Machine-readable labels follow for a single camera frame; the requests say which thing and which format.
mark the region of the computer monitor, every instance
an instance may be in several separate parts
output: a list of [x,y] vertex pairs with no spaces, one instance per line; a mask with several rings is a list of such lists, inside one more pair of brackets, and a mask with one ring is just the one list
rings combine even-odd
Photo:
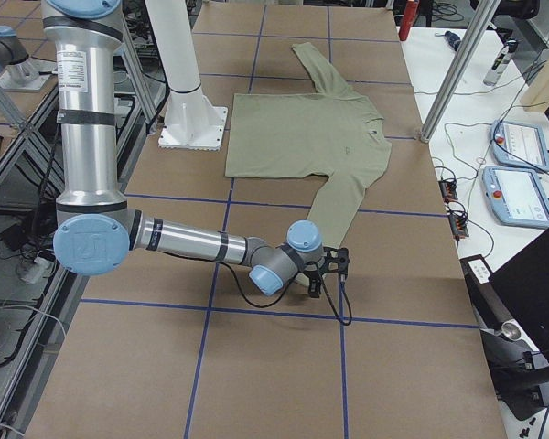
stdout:
[[549,361],[549,228],[492,274],[490,283]]

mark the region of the label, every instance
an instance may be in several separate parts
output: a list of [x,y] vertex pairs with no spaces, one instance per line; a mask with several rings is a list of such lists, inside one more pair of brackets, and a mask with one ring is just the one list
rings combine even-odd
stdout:
[[88,92],[88,71],[85,52],[57,52],[59,91]]
[[476,279],[478,279],[478,282],[480,282],[481,284],[488,283],[490,278],[490,271],[481,259],[469,261],[468,265],[469,268],[471,268],[472,272],[474,272],[474,275],[476,276]]

